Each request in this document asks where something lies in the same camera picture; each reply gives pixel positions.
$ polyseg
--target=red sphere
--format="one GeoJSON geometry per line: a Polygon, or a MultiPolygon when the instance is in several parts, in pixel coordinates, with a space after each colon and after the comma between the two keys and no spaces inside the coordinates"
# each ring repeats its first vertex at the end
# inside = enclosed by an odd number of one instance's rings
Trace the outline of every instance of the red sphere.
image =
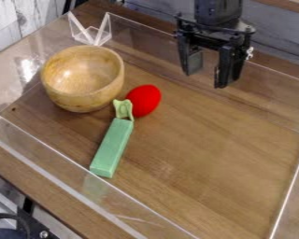
{"type": "Polygon", "coordinates": [[[158,107],[161,102],[161,91],[154,85],[143,85],[135,88],[126,96],[134,104],[134,116],[149,115],[158,107]]]}

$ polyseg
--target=wooden table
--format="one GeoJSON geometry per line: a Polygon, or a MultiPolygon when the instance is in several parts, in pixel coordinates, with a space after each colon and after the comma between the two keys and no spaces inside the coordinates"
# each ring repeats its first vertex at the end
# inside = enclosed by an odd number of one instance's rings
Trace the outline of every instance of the wooden table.
{"type": "MultiPolygon", "coordinates": [[[[110,9],[162,30],[173,28],[170,23],[101,2],[91,1],[77,11],[85,23],[101,21],[110,9]]],[[[58,45],[56,35],[69,37],[67,25],[67,20],[59,19],[24,41],[40,38],[44,47],[51,48],[58,45]]],[[[137,86],[151,83],[161,88],[163,99],[155,113],[137,121],[118,172],[109,182],[200,238],[265,238],[299,162],[299,76],[252,63],[241,81],[225,91],[214,90],[209,75],[193,76],[189,82],[182,77],[172,81],[166,77],[181,75],[180,69],[173,62],[150,57],[146,49],[151,46],[143,40],[134,50],[119,43],[111,45],[126,60],[119,98],[137,86]],[[159,76],[155,69],[169,69],[167,75],[159,76]]],[[[208,55],[209,74],[216,55],[208,55]]],[[[115,117],[114,107],[91,114],[70,113],[52,104],[42,83],[34,85],[2,116],[87,168],[115,117]]],[[[59,193],[63,189],[35,172],[30,170],[23,178],[27,170],[0,148],[0,175],[82,236],[130,237],[101,215],[89,212],[86,205],[59,193]],[[51,196],[56,197],[54,201],[48,200],[51,196]]]]}

